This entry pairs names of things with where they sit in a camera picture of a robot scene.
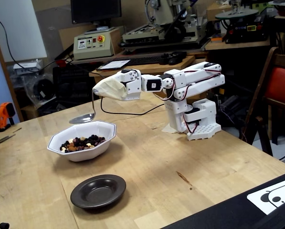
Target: milling machine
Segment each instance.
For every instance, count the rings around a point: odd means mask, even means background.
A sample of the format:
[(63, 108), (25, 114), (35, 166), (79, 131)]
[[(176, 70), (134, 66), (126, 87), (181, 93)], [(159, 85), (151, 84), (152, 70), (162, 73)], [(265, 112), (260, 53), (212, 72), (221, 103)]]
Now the milling machine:
[(197, 1), (146, 0), (148, 24), (124, 34), (121, 47), (146, 48), (199, 43), (206, 35), (207, 19), (198, 16), (197, 10), (193, 8)]

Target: mixed nuts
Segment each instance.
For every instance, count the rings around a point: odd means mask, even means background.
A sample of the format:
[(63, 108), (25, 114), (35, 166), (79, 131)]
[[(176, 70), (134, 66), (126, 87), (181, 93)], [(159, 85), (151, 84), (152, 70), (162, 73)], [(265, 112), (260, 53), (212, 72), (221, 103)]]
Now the mixed nuts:
[(81, 151), (85, 149), (92, 149), (97, 145), (105, 141), (104, 137), (98, 137), (97, 135), (91, 135), (89, 138), (76, 137), (69, 139), (64, 144), (61, 145), (60, 151), (62, 153), (70, 153), (74, 151)]

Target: orange tool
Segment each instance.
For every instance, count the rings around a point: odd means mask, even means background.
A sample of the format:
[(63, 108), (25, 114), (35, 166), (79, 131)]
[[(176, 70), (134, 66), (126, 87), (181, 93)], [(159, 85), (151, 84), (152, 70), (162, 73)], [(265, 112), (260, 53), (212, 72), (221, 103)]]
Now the orange tool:
[(15, 115), (14, 106), (12, 103), (2, 103), (0, 105), (0, 132), (5, 131), (11, 125), (14, 125), (13, 116)]

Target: red chair cushion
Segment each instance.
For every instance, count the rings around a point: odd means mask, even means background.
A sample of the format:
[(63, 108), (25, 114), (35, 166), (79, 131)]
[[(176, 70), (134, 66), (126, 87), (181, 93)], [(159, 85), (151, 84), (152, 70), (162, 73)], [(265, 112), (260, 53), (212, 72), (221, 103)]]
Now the red chair cushion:
[(285, 69), (274, 67), (265, 97), (285, 103)]

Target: white robotic arm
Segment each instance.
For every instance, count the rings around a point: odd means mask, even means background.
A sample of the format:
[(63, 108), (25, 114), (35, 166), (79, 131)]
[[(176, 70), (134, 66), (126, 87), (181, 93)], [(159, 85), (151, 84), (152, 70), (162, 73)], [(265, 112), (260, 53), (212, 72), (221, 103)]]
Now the white robotic arm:
[[(116, 97), (110, 96), (110, 82), (119, 83)], [(225, 83), (221, 66), (215, 63), (202, 62), (183, 70), (170, 70), (163, 75), (142, 75), (139, 70), (125, 69), (119, 71), (94, 87), (96, 95), (119, 99), (122, 101), (140, 99), (141, 92), (164, 91), (167, 95), (165, 108), (168, 112), (170, 126), (178, 132), (188, 132), (189, 140), (209, 138), (221, 130), (216, 123), (216, 105), (208, 99), (187, 104), (186, 98), (205, 92)]]

